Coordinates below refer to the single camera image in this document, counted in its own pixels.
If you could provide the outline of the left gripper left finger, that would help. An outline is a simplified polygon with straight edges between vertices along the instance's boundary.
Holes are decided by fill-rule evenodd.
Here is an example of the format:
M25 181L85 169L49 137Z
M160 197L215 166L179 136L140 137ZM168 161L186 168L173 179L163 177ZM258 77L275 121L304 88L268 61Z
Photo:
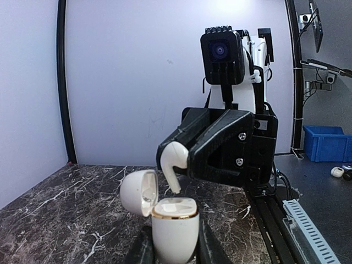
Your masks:
M151 227L142 227L139 235L134 240L125 257L125 263L154 263L154 247Z

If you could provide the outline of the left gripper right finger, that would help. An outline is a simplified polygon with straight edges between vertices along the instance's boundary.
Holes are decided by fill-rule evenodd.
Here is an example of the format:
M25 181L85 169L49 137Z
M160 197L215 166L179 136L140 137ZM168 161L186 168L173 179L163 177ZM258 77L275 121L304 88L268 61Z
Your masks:
M204 219L200 220L199 236L196 246L196 263L232 263L220 242Z

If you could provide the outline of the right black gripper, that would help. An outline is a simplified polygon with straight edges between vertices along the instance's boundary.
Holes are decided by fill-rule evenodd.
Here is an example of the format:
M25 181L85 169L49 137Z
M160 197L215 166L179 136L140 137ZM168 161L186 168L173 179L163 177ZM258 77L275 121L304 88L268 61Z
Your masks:
M181 123L157 147L161 154L175 141L189 150L187 176L207 182L242 187L269 181L278 119L250 111L184 108Z

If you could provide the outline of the small white charging case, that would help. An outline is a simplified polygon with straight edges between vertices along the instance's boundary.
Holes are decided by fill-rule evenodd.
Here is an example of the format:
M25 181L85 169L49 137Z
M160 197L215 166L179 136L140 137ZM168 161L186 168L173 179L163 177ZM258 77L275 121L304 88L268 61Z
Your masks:
M120 186L123 207L132 214L151 217L152 242L161 263L188 263L199 237L196 201L188 197L159 200L155 170L128 174Z

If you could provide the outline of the monitor on bench arm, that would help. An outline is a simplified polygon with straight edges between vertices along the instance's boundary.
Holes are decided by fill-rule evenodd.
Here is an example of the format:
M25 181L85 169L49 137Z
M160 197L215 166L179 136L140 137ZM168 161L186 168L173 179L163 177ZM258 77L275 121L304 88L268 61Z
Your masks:
M319 8L314 0L309 0L309 13L298 16L299 39L302 34L312 27L316 53L320 51L323 39L323 27Z

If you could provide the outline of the white stem earbud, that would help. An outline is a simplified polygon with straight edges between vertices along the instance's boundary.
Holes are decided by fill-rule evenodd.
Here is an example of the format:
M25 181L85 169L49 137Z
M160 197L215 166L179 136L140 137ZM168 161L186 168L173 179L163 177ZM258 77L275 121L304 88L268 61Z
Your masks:
M160 165L165 179L175 194L180 193L181 187L178 182L174 167L187 169L188 167L188 149L179 142L170 142L162 151Z

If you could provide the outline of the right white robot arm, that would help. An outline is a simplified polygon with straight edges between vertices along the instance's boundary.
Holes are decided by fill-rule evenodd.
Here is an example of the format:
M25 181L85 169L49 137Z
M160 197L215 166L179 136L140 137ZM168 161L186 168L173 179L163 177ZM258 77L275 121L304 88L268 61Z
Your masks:
M157 167L174 193L177 174L229 186L261 186L274 173L278 118L266 100L265 70L274 61L269 28L256 36L230 26L208 27L200 38L203 107L187 107L159 144Z

